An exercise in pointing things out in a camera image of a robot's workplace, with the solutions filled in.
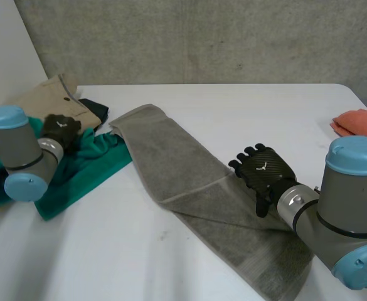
logo on robotic hand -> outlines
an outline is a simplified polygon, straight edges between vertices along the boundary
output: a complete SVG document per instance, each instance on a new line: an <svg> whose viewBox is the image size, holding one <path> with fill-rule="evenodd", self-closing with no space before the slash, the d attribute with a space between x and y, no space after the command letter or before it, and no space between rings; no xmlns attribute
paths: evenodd
<svg viewBox="0 0 367 301"><path fill-rule="evenodd" d="M264 162L264 166L260 167L260 168L257 168L256 167L256 171L265 171L267 168L267 162Z"/></svg>
<svg viewBox="0 0 367 301"><path fill-rule="evenodd" d="M56 122L56 124L58 124L58 125L59 125L59 127L67 127L67 126L68 126L68 124L61 124L61 123L59 123L59 122Z"/></svg>

green cloth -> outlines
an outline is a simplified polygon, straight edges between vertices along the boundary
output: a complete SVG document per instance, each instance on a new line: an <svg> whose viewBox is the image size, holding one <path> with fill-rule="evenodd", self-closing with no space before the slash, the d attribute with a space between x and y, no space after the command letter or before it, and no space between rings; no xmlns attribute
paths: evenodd
<svg viewBox="0 0 367 301"><path fill-rule="evenodd" d="M30 117L29 122L39 137L42 121ZM47 192L35 202L44 220L61 213L132 160L122 138L110 133L95 136L92 129L87 129L72 149L75 151L65 154L59 163ZM0 204L8 201L9 197L1 189Z"/></svg>

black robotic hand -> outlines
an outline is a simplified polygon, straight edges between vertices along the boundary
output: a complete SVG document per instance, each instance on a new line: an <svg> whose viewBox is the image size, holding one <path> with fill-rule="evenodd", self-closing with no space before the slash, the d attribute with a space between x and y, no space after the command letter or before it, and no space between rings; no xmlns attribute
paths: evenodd
<svg viewBox="0 0 367 301"><path fill-rule="evenodd" d="M81 128L82 123L80 121L63 115L50 114L45 118L41 137L58 141L63 150L67 151Z"/></svg>
<svg viewBox="0 0 367 301"><path fill-rule="evenodd" d="M242 178L247 187L256 191L256 214L266 217L269 206L273 203L271 192L274 187L281 186L280 182L296 182L296 176L288 164L270 147L259 143L253 147L247 147L245 155L237 155L236 160L229 162L229 166L235 169L235 174Z"/></svg>

orange cloth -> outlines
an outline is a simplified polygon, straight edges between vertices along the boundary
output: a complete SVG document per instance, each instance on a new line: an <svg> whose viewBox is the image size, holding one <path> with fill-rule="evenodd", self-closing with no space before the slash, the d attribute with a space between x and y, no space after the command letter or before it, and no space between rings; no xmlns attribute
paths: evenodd
<svg viewBox="0 0 367 301"><path fill-rule="evenodd" d="M331 127L341 136L367 136L367 110L348 111L332 121Z"/></svg>

towel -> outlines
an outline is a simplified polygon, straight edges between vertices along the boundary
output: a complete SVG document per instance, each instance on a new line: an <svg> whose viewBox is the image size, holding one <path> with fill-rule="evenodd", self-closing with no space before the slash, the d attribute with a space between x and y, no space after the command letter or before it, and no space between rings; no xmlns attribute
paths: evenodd
<svg viewBox="0 0 367 301"><path fill-rule="evenodd" d="M42 121L30 117L29 122L39 137ZM72 149L60 161L47 192L35 202L44 220L54 218L132 160L122 138L110 133L95 136L91 128L73 143ZM0 205L9 201L2 184Z"/></svg>
<svg viewBox="0 0 367 301"><path fill-rule="evenodd" d="M341 136L367 136L367 110L348 111L332 121L331 127Z"/></svg>
<svg viewBox="0 0 367 301"><path fill-rule="evenodd" d="M147 192L172 211L265 300L294 300L312 253L271 209L255 214L255 194L174 120L145 105L110 123Z"/></svg>

